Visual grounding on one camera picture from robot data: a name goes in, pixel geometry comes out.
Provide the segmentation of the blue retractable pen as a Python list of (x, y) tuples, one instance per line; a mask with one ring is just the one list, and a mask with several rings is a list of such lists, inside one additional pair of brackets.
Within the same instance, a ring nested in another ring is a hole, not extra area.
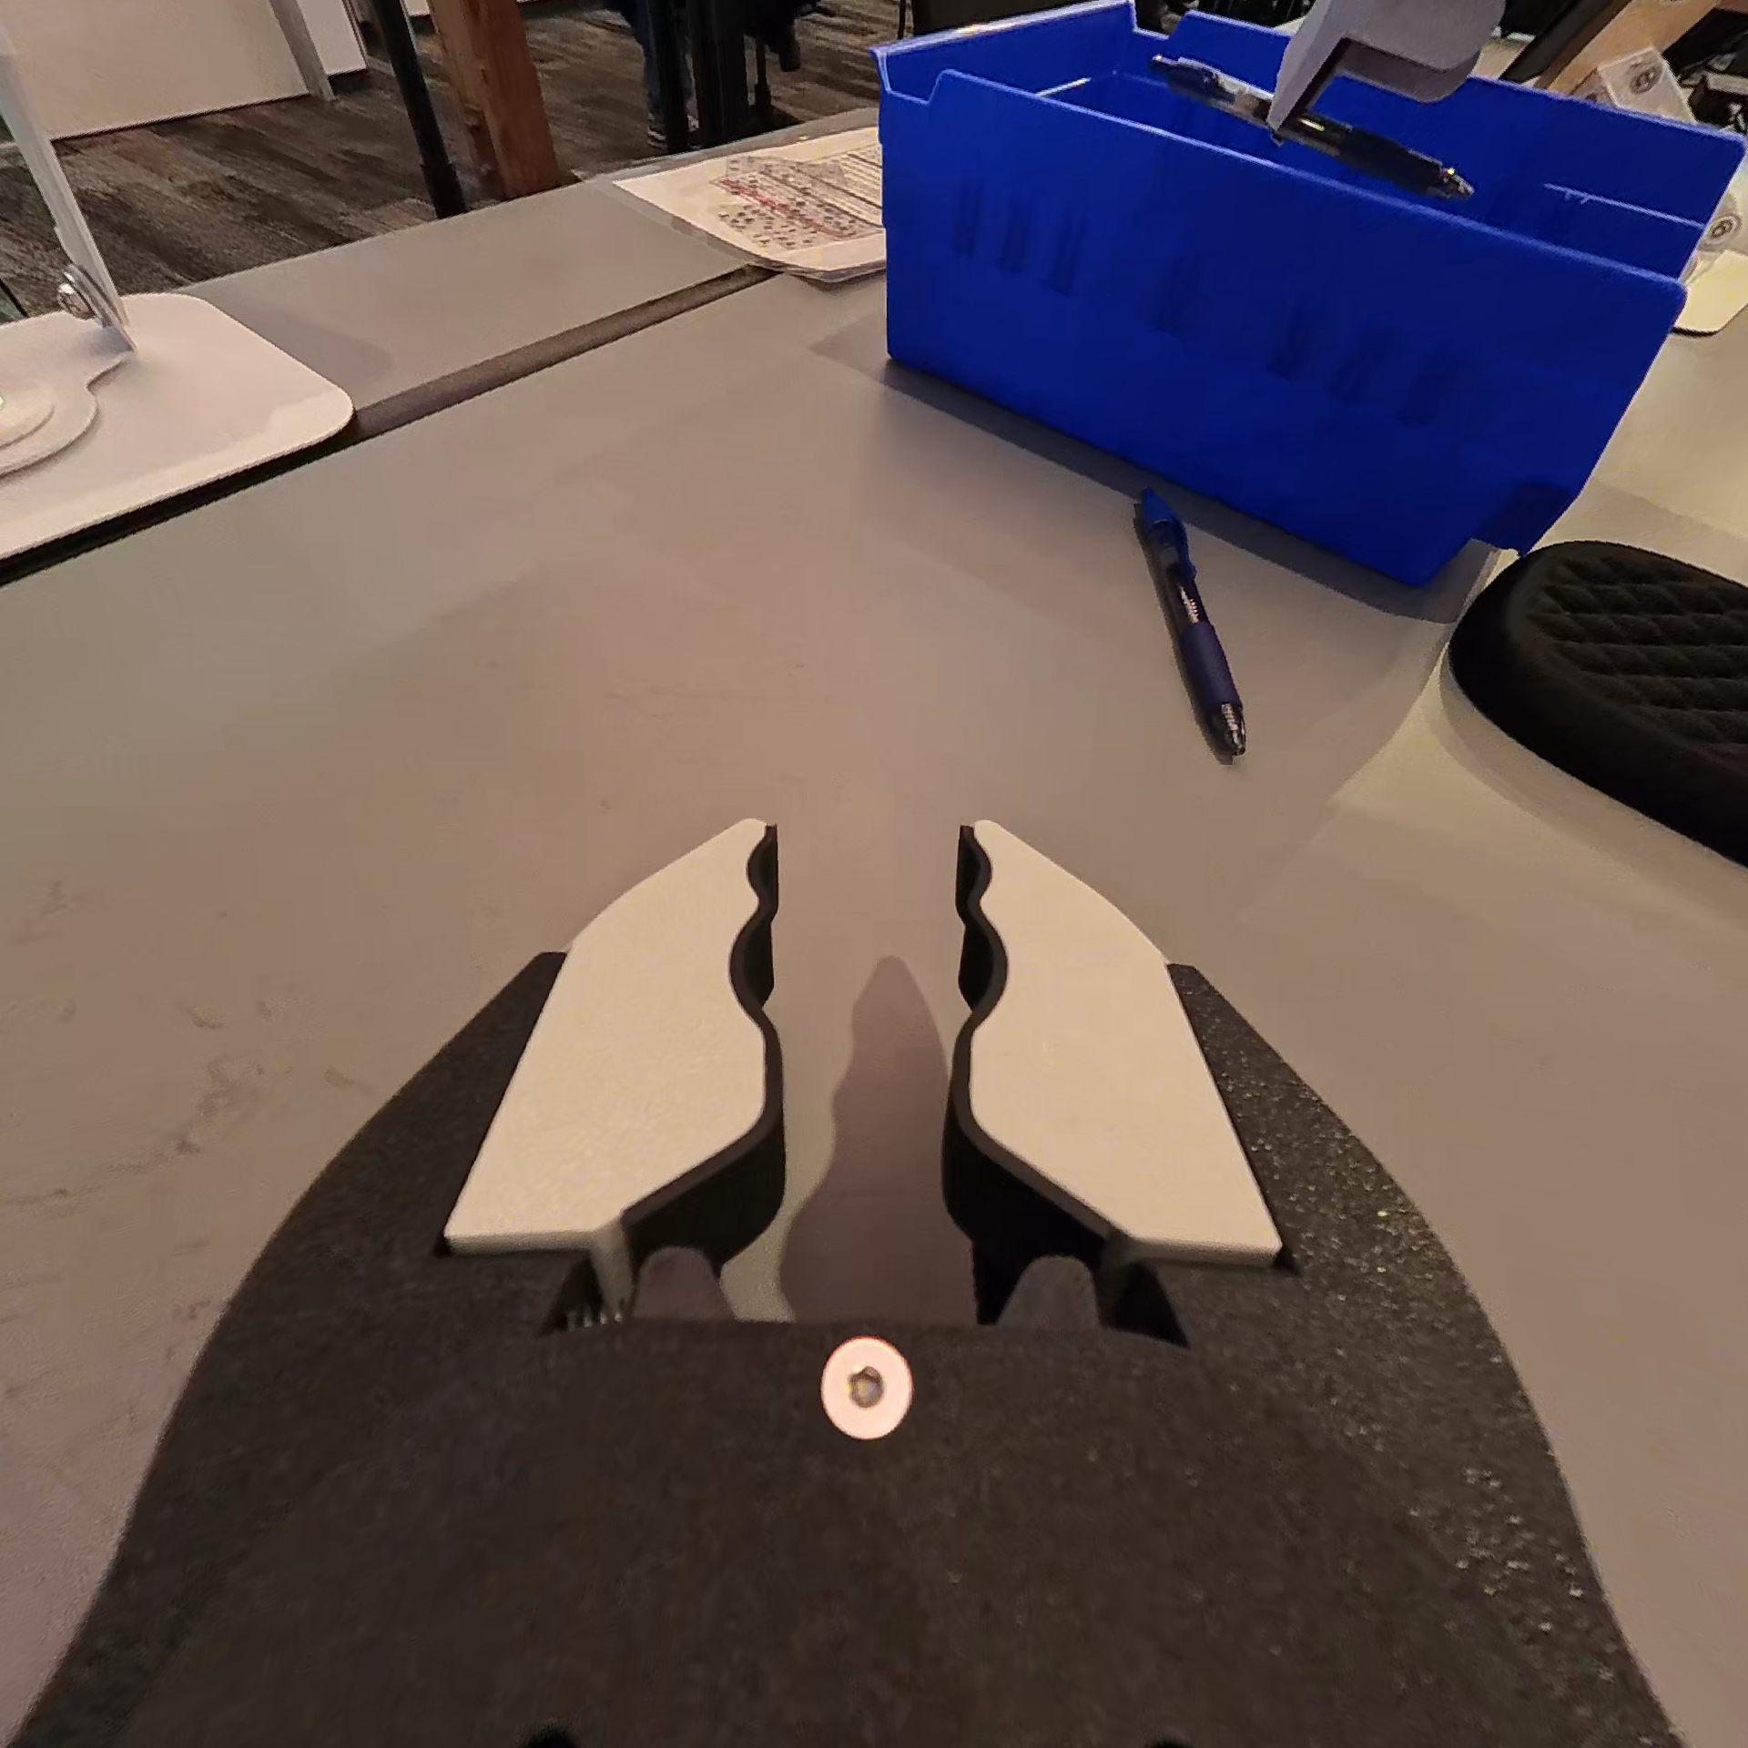
[(1198, 593), (1185, 527), (1154, 487), (1134, 499), (1134, 535), (1198, 725), (1219, 758), (1237, 762), (1247, 750), (1240, 689)]
[(1298, 114), (1283, 118), (1280, 129), (1268, 123), (1268, 96), (1240, 84), (1206, 62), (1185, 56), (1154, 56), (1149, 74), (1160, 78), (1172, 92), (1191, 98), (1222, 117), (1243, 118), (1261, 129), (1276, 144), (1295, 144), (1317, 153), (1353, 172), (1384, 181), (1412, 196), (1430, 196), (1438, 203), (1469, 203), (1473, 185), (1452, 166), (1393, 144), (1383, 133), (1347, 124), (1339, 118), (1323, 118), (1320, 114)]

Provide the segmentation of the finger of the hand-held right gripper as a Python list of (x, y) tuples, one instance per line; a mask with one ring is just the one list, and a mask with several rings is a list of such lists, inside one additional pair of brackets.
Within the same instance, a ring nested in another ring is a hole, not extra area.
[(1265, 111), (1265, 129), (1287, 133), (1287, 129), (1313, 111), (1323, 89), (1348, 78), (1377, 84), (1371, 23), (1377, 4), (1313, 4), (1298, 20), (1280, 65), (1276, 92)]
[(1502, 19), (1502, 4), (1354, 4), (1344, 78), (1435, 105), (1470, 78)]

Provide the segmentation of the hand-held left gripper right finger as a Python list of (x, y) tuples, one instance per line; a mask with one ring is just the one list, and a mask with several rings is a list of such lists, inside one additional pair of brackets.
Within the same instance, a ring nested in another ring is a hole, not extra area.
[(1167, 954), (996, 821), (957, 833), (963, 926), (943, 1192), (993, 1325), (1039, 1261), (1097, 1318), (1167, 1325), (1155, 1266), (1276, 1272), (1283, 1236)]

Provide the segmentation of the blue plastic bin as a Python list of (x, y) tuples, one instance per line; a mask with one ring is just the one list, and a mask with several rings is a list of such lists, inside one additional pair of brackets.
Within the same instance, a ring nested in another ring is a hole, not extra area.
[(1167, 89), (1287, 35), (1088, 4), (876, 49), (895, 364), (1405, 585), (1530, 551), (1686, 304), (1745, 144), (1469, 78), (1317, 111), (1470, 185), (1387, 187)]

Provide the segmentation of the printed instruction sheet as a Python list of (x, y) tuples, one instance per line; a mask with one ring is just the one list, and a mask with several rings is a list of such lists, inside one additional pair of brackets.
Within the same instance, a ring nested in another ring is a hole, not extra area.
[(876, 124), (781, 147), (690, 154), (613, 181), (749, 266), (819, 285), (885, 270)]

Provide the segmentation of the black table leg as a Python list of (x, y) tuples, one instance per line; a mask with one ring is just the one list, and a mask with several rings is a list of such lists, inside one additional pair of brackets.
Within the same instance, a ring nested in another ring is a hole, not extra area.
[(413, 35), (413, 23), (403, 11), (403, 4), (364, 4), (381, 52), (390, 62), (391, 80), (397, 86), (397, 98), (403, 108), (403, 118), (410, 124), (424, 196), (434, 209), (437, 221), (458, 218), (468, 212), (468, 203), (461, 187), (461, 175), (448, 159), (448, 144), (443, 139), (439, 118), (434, 114), (430, 89), (424, 84), (418, 44)]

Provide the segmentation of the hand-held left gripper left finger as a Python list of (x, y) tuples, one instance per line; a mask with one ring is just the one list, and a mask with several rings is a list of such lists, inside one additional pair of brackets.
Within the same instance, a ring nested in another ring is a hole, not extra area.
[(718, 1275), (772, 1224), (775, 906), (775, 826), (737, 821), (571, 940), (446, 1220), (448, 1256), (581, 1258), (599, 1313), (622, 1313), (656, 1253)]

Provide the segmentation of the wooden post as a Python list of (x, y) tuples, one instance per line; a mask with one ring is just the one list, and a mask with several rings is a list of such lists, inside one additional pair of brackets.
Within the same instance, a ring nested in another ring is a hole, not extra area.
[(519, 200), (565, 187), (519, 4), (427, 4), (427, 19), (483, 190)]

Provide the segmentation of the white printed card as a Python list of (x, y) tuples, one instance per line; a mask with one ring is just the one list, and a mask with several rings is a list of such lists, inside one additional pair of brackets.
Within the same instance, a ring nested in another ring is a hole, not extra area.
[(1683, 270), (1683, 309), (1674, 334), (1713, 340), (1745, 313), (1745, 203), (1727, 194)]

